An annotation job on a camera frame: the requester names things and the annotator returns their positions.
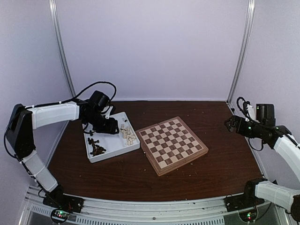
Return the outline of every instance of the wooden chessboard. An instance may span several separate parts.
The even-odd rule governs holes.
[[[141,147],[158,176],[175,170],[208,152],[205,144],[175,117],[138,130]]]

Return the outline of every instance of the dark chessboard square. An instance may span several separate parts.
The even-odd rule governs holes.
[[[176,155],[176,158],[179,160],[179,159],[182,159],[183,156],[179,153],[178,155]]]
[[[191,149],[188,149],[188,150],[187,150],[187,154],[188,154],[188,155],[191,155],[192,153],[193,153],[193,151],[192,151]]]
[[[161,156],[159,156],[159,157],[156,158],[156,160],[160,163],[160,162],[162,162],[164,159],[163,159]]]
[[[171,158],[172,156],[174,156],[174,153],[173,153],[172,151],[168,152],[167,154],[168,154],[168,156],[169,156],[170,158]]]
[[[164,149],[159,150],[158,152],[159,152],[161,155],[165,154],[165,150],[164,150]]]
[[[171,164],[171,163],[172,163],[172,160],[171,160],[171,159],[169,159],[169,158],[167,158],[167,159],[165,160],[165,163],[167,163],[167,165],[169,165],[169,164]]]
[[[165,149],[166,147],[168,147],[168,145],[166,143],[162,143],[161,147],[163,147]]]
[[[150,139],[145,140],[147,144],[150,144],[152,141]]]
[[[158,146],[158,145],[159,145],[159,142],[158,142],[158,141],[155,141],[155,142],[153,142],[153,144],[154,144],[155,146]]]
[[[192,148],[194,145],[193,145],[192,143],[188,143],[187,146],[188,146],[189,148]]]
[[[179,142],[179,144],[180,144],[181,146],[186,145],[186,143],[185,143],[184,141]]]
[[[140,134],[141,134],[142,136],[145,136],[147,133],[146,133],[146,131],[142,131],[142,132],[140,132]]]
[[[180,153],[182,153],[182,152],[184,152],[184,149],[183,149],[182,147],[180,147],[180,148],[178,148],[178,151],[179,151]]]
[[[176,149],[176,147],[174,145],[169,146],[169,148],[173,151]]]
[[[153,147],[153,148],[150,149],[150,151],[151,151],[152,153],[154,153],[154,152],[157,152],[158,150],[157,150],[155,147]]]
[[[176,139],[171,140],[171,142],[172,142],[173,144],[178,143],[178,141],[177,141]]]
[[[196,148],[197,148],[197,150],[200,150],[200,149],[202,149],[202,146],[201,145],[196,145]]]

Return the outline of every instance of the robotic arm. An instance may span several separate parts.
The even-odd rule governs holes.
[[[243,100],[243,109],[239,100]],[[230,132],[248,138],[260,138],[263,144],[269,145],[289,164],[300,180],[300,144],[285,126],[275,126],[274,105],[257,104],[256,119],[253,106],[250,102],[239,97],[239,109],[245,118],[232,116],[224,122]],[[262,199],[268,200],[291,212],[293,219],[300,222],[300,191],[273,184],[266,179],[248,181],[245,192],[225,199],[228,211],[240,210],[261,203]]]
[[[109,116],[105,117],[101,113],[108,102],[110,99],[107,95],[95,91],[85,101],[73,98],[66,103],[59,102],[36,107],[17,104],[14,107],[5,136],[15,151],[14,157],[44,190],[45,205],[67,212],[80,212],[83,199],[63,194],[62,186],[51,175],[36,152],[33,130],[52,123],[80,119],[83,124],[93,125],[94,132],[117,134],[119,132],[117,120]],[[115,109],[114,106],[108,107],[111,111]]]

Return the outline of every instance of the white tray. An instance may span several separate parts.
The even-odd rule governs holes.
[[[125,112],[120,112],[118,114],[111,115],[110,117],[115,118],[118,121],[119,129],[122,124],[125,124],[125,127],[130,126],[131,130],[136,136],[136,133],[133,127],[131,126]],[[92,125],[89,124],[89,126],[85,131],[89,132],[91,129],[92,129]],[[104,154],[97,155],[97,156],[91,155],[90,153],[93,151],[93,147],[92,145],[89,145],[88,138],[93,138],[94,141],[99,140],[100,143],[97,143],[97,145],[100,145],[101,147],[105,148],[106,152]],[[86,147],[88,159],[91,163],[95,163],[107,158],[118,156],[140,148],[140,140],[138,139],[137,136],[136,139],[133,141],[133,144],[128,146],[127,141],[126,139],[123,138],[123,134],[121,132],[115,135],[94,133],[94,135],[91,136],[89,134],[84,134],[84,140],[85,140],[85,147]]]

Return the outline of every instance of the vertical metal post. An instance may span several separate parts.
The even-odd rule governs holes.
[[[67,85],[69,87],[69,91],[70,91],[71,95],[74,97],[76,94],[75,94],[75,89],[74,89],[74,86],[72,83],[68,64],[67,64],[65,50],[64,50],[64,47],[62,44],[61,33],[60,33],[60,24],[59,24],[58,15],[57,15],[57,9],[56,9],[56,0],[49,0],[49,5],[50,5],[51,17],[53,20],[54,30],[55,30],[55,34],[56,34],[56,40],[57,40],[57,44],[58,44],[58,48],[59,48],[59,52],[60,52],[61,65],[62,65],[64,74],[65,74],[65,77],[67,80]]]
[[[253,18],[254,18],[254,10],[255,10],[255,0],[249,0],[249,4],[248,4],[248,12],[247,12],[247,17],[246,17],[246,23],[245,23],[245,29],[244,29],[244,36],[243,36],[243,40],[242,40],[242,45],[241,45],[241,49],[240,49],[240,56],[239,56],[239,60],[237,63],[237,67],[235,69],[235,74],[234,74],[234,78],[233,78],[233,82],[231,85],[231,89],[229,92],[229,96],[227,99],[227,103],[230,105],[233,99],[233,95],[234,92],[236,90],[238,81],[239,81],[239,77],[242,71],[242,66],[245,60],[245,56],[246,56],[246,49],[249,43],[249,39],[250,39],[250,34],[251,34],[251,30],[252,30],[252,24],[253,24]]]

